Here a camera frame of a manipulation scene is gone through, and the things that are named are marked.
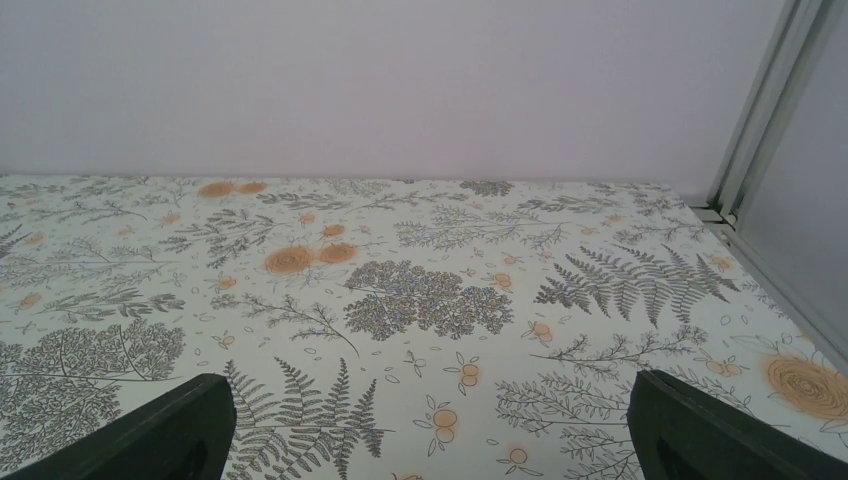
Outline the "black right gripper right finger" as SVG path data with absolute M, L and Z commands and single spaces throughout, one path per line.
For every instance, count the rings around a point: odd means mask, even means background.
M 636 374 L 627 424 L 646 479 L 845 479 L 847 463 L 660 370 Z

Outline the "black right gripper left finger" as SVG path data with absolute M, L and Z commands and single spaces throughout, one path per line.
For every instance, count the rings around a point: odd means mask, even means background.
M 237 414 L 231 387 L 201 374 L 9 479 L 220 479 Z

